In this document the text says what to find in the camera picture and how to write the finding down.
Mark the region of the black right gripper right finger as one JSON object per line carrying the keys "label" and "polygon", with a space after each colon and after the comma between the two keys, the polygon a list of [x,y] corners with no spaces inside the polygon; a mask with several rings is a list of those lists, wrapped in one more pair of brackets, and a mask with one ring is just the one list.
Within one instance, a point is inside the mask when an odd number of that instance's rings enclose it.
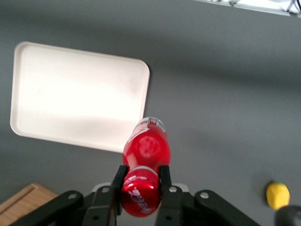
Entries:
{"label": "black right gripper right finger", "polygon": [[169,166],[160,167],[158,226],[257,226],[254,220],[211,190],[191,195],[172,185]]}

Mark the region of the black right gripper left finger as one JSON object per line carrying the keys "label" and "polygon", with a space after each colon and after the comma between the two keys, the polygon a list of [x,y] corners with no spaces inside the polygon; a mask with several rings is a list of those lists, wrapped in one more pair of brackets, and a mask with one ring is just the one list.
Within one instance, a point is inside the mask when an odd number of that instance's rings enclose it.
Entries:
{"label": "black right gripper left finger", "polygon": [[12,226],[115,226],[121,214],[120,191],[128,171],[120,165],[113,181],[84,197],[70,190],[21,217]]}

